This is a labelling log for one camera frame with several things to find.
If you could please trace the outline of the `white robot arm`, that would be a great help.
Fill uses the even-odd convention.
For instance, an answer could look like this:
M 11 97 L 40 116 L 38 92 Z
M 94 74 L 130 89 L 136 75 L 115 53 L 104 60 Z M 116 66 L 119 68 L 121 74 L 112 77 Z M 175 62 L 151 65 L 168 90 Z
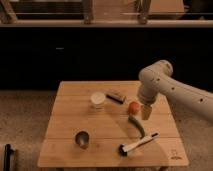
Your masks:
M 213 93 L 176 81 L 172 74 L 173 66 L 167 60 L 159 60 L 143 68 L 138 75 L 141 82 L 139 101 L 150 106 L 161 93 L 213 122 Z

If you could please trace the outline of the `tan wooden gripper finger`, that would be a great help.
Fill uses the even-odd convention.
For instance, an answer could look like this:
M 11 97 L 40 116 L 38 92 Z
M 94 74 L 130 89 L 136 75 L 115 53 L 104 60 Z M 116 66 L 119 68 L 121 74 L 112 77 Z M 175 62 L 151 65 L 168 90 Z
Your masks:
M 151 105 L 142 105 L 141 106 L 141 118 L 143 120 L 148 120 L 152 113 L 152 106 Z

